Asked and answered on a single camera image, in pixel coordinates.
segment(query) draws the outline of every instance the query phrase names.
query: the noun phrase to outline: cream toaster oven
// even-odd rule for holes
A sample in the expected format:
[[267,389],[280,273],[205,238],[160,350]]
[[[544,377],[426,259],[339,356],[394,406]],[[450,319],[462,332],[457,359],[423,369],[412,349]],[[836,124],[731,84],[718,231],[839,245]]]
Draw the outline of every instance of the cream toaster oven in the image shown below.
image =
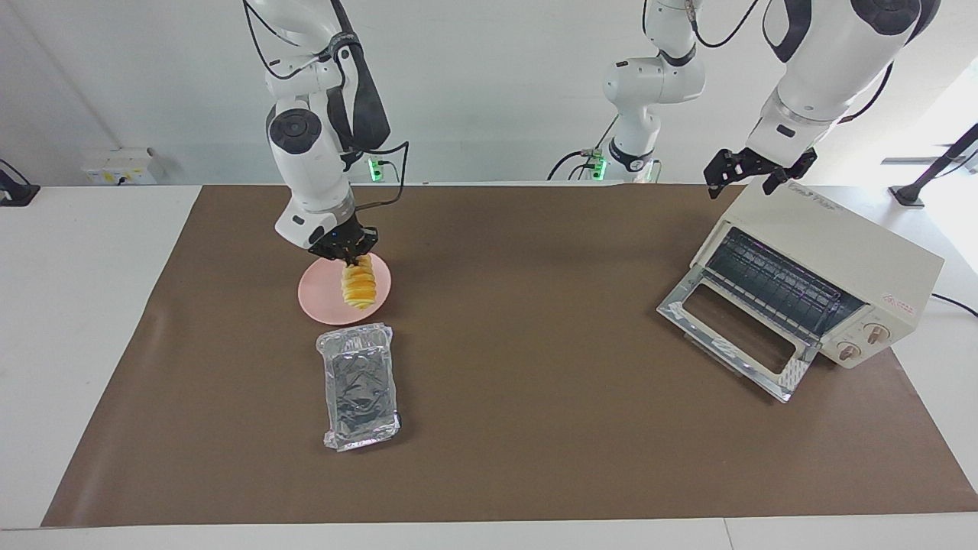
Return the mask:
[[[819,353],[852,368],[913,332],[943,265],[811,188],[790,182],[765,196],[756,182],[721,217],[658,311],[787,402]],[[689,298],[704,287],[793,344],[785,364],[762,364],[690,313]]]

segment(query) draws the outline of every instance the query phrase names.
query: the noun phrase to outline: toaster oven label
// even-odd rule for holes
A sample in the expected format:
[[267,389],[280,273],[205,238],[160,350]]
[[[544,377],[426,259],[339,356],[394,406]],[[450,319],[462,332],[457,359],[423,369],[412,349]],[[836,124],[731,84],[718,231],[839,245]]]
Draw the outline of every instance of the toaster oven label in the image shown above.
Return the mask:
[[893,295],[883,295],[883,301],[896,307],[910,317],[916,317],[916,308]]
[[835,212],[835,211],[838,211],[838,210],[840,210],[842,208],[842,206],[837,205],[836,203],[830,201],[829,199],[826,199],[822,195],[819,195],[818,193],[816,193],[816,192],[814,192],[814,191],[812,191],[810,189],[806,189],[804,186],[802,186],[799,183],[796,183],[796,182],[793,182],[792,181],[788,185],[788,189],[790,189],[791,191],[794,191],[795,193],[797,193],[798,195],[801,195],[802,197],[805,197],[807,199],[811,199],[813,202],[815,202],[816,204],[818,204],[822,208],[825,208],[826,210],[830,210],[830,211]]

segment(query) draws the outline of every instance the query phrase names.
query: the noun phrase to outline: white table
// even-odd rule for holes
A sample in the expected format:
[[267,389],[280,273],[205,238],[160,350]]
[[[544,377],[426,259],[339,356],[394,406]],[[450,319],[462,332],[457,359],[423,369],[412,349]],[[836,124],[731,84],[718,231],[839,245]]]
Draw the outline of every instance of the white table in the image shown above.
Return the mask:
[[[23,529],[0,532],[0,547],[730,550],[978,544],[978,514],[37,530],[199,190],[49,188],[29,208],[0,210],[0,526]],[[820,191],[944,257],[937,292],[978,304],[978,275],[926,210],[895,206],[882,190]],[[978,485],[978,321],[933,301],[918,331],[895,350],[962,469]]]

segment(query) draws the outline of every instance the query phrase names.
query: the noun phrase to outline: power cord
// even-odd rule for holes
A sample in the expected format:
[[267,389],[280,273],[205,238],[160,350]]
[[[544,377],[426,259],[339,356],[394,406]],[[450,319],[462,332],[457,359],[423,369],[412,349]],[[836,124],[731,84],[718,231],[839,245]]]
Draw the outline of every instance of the power cord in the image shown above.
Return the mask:
[[[598,143],[595,145],[595,150],[601,148],[601,144],[604,143],[604,138],[608,137],[608,134],[611,133],[611,128],[614,127],[615,123],[618,121],[619,116],[620,115],[615,115],[614,118],[611,120],[611,123],[604,130],[604,133],[601,135],[600,139],[598,140]],[[568,153],[568,154],[564,155],[562,159],[558,160],[557,163],[554,164],[554,168],[551,170],[551,173],[547,175],[547,181],[553,180],[554,179],[554,174],[556,174],[556,172],[558,170],[560,170],[560,167],[563,166],[564,163],[567,162],[568,160],[571,160],[574,157],[589,157],[590,155],[591,155],[591,152],[590,151],[585,151],[585,150],[575,151],[573,153]],[[574,172],[577,171],[578,168],[584,167],[585,164],[587,164],[587,163],[585,162],[584,164],[581,164],[581,165],[577,166],[576,168],[574,168],[573,170],[571,170],[570,177],[573,178],[574,177]]]
[[268,22],[266,22],[265,19],[262,18],[261,15],[258,14],[258,12],[256,12],[254,10],[253,7],[251,7],[250,5],[247,4],[247,0],[244,0],[244,3],[247,5],[247,8],[251,10],[251,13],[254,14],[254,16],[261,22],[261,24],[263,24],[265,26],[265,28],[268,29],[269,32],[271,32],[272,34],[276,35],[279,38],[279,40],[282,40],[283,42],[285,42],[289,46],[295,46],[296,48],[299,48],[300,47],[298,44],[296,44],[295,42],[292,42],[288,38],[285,38],[284,36],[282,36],[281,34],[279,34],[279,32],[277,30],[275,30],[274,28],[272,28],[272,26],[269,25]]
[[961,309],[967,311],[968,313],[974,315],[975,317],[978,317],[978,311],[975,311],[974,308],[969,307],[967,305],[964,305],[963,303],[957,301],[956,299],[948,298],[946,296],[941,296],[939,294],[934,294],[934,295],[931,295],[931,296],[934,297],[934,298],[936,298],[936,299],[940,299],[940,300],[946,301],[947,303],[952,303],[952,304],[960,307]]
[[733,40],[736,34],[740,32],[740,29],[743,28],[743,24],[747,23],[747,19],[750,18],[750,14],[754,12],[754,8],[757,7],[758,2],[760,2],[760,0],[754,0],[753,2],[751,2],[750,7],[747,8],[747,13],[743,15],[743,17],[740,19],[740,23],[738,23],[736,27],[733,28],[733,31],[730,33],[730,35],[728,35],[727,38],[724,38],[720,42],[717,42],[716,44],[710,44],[705,39],[703,39],[703,36],[699,33],[699,23],[696,21],[696,10],[692,7],[691,2],[687,2],[687,14],[689,15],[689,24],[692,25],[692,32],[696,35],[696,40],[698,40],[700,44],[702,44],[704,47],[707,48],[720,48],[722,46],[726,46],[727,43]]
[[7,166],[11,170],[13,170],[13,172],[15,174],[17,174],[17,176],[19,176],[23,180],[23,183],[24,184],[30,185],[30,180],[28,180],[26,177],[24,177],[24,175],[21,174],[21,171],[18,170],[18,169],[16,169],[16,168],[14,168],[14,166],[12,164],[10,164],[9,162],[7,162],[6,160],[3,160],[3,159],[0,159],[0,163],[2,163],[4,166]]
[[381,166],[390,166],[391,168],[394,168],[394,177],[397,178],[397,181],[401,181],[401,172],[397,171],[397,164],[391,162],[390,160],[381,160],[378,162],[378,164]]
[[301,67],[299,67],[296,70],[293,70],[289,74],[278,74],[277,72],[275,72],[274,70],[272,70],[271,64],[268,63],[268,60],[265,59],[265,54],[261,51],[261,45],[258,44],[258,36],[255,35],[255,33],[254,33],[254,24],[251,22],[251,15],[254,14],[254,16],[256,18],[258,18],[258,20],[261,21],[262,24],[264,24],[266,28],[268,28],[269,30],[271,30],[273,34],[275,34],[279,38],[282,38],[283,40],[286,40],[286,39],[283,36],[279,35],[278,32],[275,32],[275,30],[273,30],[272,27],[265,22],[265,20],[261,19],[261,16],[258,15],[258,12],[255,11],[255,9],[251,6],[251,4],[248,4],[247,0],[242,0],[242,3],[244,4],[244,17],[247,19],[247,29],[248,29],[248,32],[251,33],[251,43],[254,44],[254,50],[256,52],[258,52],[258,59],[261,60],[261,65],[263,65],[265,67],[265,70],[267,70],[268,73],[271,74],[273,77],[275,77],[275,78],[277,78],[279,80],[289,80],[292,77],[294,77],[297,74],[299,74],[300,72],[303,72],[304,70],[306,70],[306,68],[308,68],[312,64],[316,63],[316,61],[319,60],[320,57],[322,57],[323,55],[325,55],[326,50],[324,49],[322,52],[320,52],[320,53],[316,54],[315,56],[313,56],[312,59],[310,59],[308,62],[306,62],[305,64],[303,64]]
[[962,160],[961,163],[955,166],[954,168],[951,168],[950,170],[944,172],[943,174],[934,176],[934,179],[944,177],[944,176],[950,176],[951,174],[957,172],[958,170],[962,169],[966,164],[971,162],[971,160],[975,158],[975,155],[978,155],[978,149],[976,149],[974,153],[969,155],[967,159]]
[[[349,143],[351,143],[351,144],[354,143],[353,141],[351,141],[352,138],[349,138],[349,136],[342,136],[342,137],[344,139],[348,139],[349,140]],[[394,163],[393,162],[391,162],[389,160],[382,160],[380,162],[381,164],[390,164],[390,165],[394,166],[394,173],[397,175],[397,179],[399,180],[399,185],[397,186],[397,195],[395,195],[394,198],[391,199],[391,200],[389,200],[389,201],[377,201],[375,203],[366,203],[365,205],[357,206],[356,211],[359,212],[361,210],[369,210],[371,208],[376,208],[378,206],[393,205],[394,203],[400,201],[401,200],[401,195],[404,195],[404,178],[407,177],[407,175],[408,175],[408,153],[409,153],[409,151],[411,149],[411,142],[410,141],[406,141],[406,142],[402,143],[401,145],[398,145],[394,149],[388,149],[388,150],[385,150],[385,151],[378,151],[378,150],[372,150],[372,151],[370,151],[370,150],[365,150],[365,149],[361,149],[361,148],[357,148],[357,147],[355,147],[355,148],[358,151],[360,151],[361,153],[364,153],[366,155],[393,155],[394,153],[397,153],[398,151],[401,151],[401,150],[404,151],[404,155],[403,155],[403,157],[401,159],[401,171],[400,172],[397,171],[397,166],[394,166]]]
[[567,181],[574,179],[574,174],[577,173],[577,170],[581,170],[581,173],[577,174],[577,181],[581,181],[581,178],[584,177],[584,173],[588,170],[588,168],[594,167],[595,166],[593,164],[588,164],[587,162],[577,166],[573,170],[570,170],[570,176],[567,177]]
[[554,169],[551,170],[551,173],[547,175],[547,181],[551,181],[554,179],[554,174],[556,174],[556,172],[560,170],[560,167],[563,166],[565,162],[573,159],[574,157],[585,157],[586,155],[587,154],[583,151],[575,151],[573,153],[568,153],[564,155],[562,159],[558,160],[557,163],[554,164]]
[[869,108],[872,107],[874,103],[876,103],[876,100],[879,99],[879,96],[883,93],[883,88],[885,88],[886,83],[890,81],[890,74],[892,72],[893,72],[893,64],[891,63],[890,66],[886,68],[886,72],[883,73],[883,79],[879,81],[879,87],[876,88],[876,93],[872,94],[872,97],[869,98],[869,102],[866,103],[862,109],[859,109],[859,111],[854,115],[843,116],[842,119],[839,120],[839,124],[852,122],[853,120],[862,116],[863,113],[865,113],[866,111],[869,111]]
[[618,122],[618,118],[620,117],[621,115],[615,114],[614,118],[611,120],[611,123],[608,125],[607,129],[604,130],[604,133],[601,135],[601,139],[599,139],[598,143],[595,145],[595,149],[601,148],[601,144],[604,143],[604,138],[608,137],[608,134],[611,133],[611,128],[614,127],[615,123]]

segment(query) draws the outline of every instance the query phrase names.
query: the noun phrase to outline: oven knob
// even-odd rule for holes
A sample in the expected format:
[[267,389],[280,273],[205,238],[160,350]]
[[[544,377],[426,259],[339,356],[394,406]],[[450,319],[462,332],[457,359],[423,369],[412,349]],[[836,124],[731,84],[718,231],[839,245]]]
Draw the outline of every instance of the oven knob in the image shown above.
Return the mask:
[[862,355],[863,352],[859,347],[850,342],[843,342],[839,345],[839,359],[843,361],[848,361],[849,359],[855,359]]
[[869,343],[869,345],[883,343],[890,340],[890,331],[883,325],[870,323],[863,327],[863,331],[867,334],[866,341]]

